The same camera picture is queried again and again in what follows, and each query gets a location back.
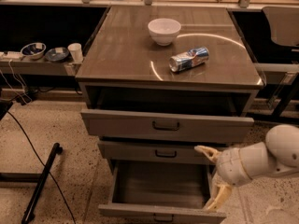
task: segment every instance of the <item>countertop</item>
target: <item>countertop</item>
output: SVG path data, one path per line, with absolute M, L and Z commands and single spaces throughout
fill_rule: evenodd
M 148 23 L 162 17 L 182 25 L 178 38 L 167 47 L 157 45 L 148 31 Z M 209 50 L 206 63 L 178 74 L 170 71 L 172 55 L 199 47 Z M 224 7 L 112 6 L 76 78 L 209 89 L 263 86 Z

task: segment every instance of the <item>soda can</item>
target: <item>soda can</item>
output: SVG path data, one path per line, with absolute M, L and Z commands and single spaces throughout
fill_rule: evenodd
M 169 59 L 169 67 L 172 72 L 179 72 L 193 68 L 208 60 L 208 50 L 205 47 L 189 49 L 186 52 L 172 56 Z

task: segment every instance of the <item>drawer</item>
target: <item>drawer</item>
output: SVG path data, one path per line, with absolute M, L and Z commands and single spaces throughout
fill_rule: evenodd
M 212 164 L 205 155 L 194 150 L 196 144 L 113 142 L 98 143 L 102 157 L 108 160 L 157 161 L 194 164 Z
M 148 222 L 221 223 L 225 214 L 203 210 L 209 181 L 206 165 L 118 161 L 108 204 L 98 208 L 103 216 Z
M 87 131 L 100 137 L 208 143 L 242 142 L 252 118 L 84 109 Z

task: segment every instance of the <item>floor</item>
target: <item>floor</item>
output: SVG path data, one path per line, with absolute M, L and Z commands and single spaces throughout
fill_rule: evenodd
M 112 175 L 97 148 L 97 137 L 89 136 L 80 116 L 85 104 L 78 101 L 36 100 L 14 104 L 9 112 L 19 121 L 36 152 L 45 162 L 54 143 L 63 153 L 51 168 L 78 224 L 122 224 L 130 220 L 102 217 L 97 206 L 107 203 Z M 264 140 L 274 124 L 256 122 L 245 144 Z M 0 121 L 1 172 L 39 173 L 43 166 L 16 121 L 6 114 Z M 34 184 L 0 183 L 0 224 L 21 223 L 34 191 Z M 299 223 L 299 179 L 260 178 L 233 189 L 219 210 L 227 218 L 221 224 Z M 49 177 L 32 223 L 71 224 L 70 212 Z

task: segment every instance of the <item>bottom drawer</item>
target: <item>bottom drawer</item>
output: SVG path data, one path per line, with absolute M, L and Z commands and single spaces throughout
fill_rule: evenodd
M 225 214 L 208 213 L 208 166 L 147 161 L 118 161 L 108 204 L 99 205 L 110 217 L 150 222 L 221 223 Z

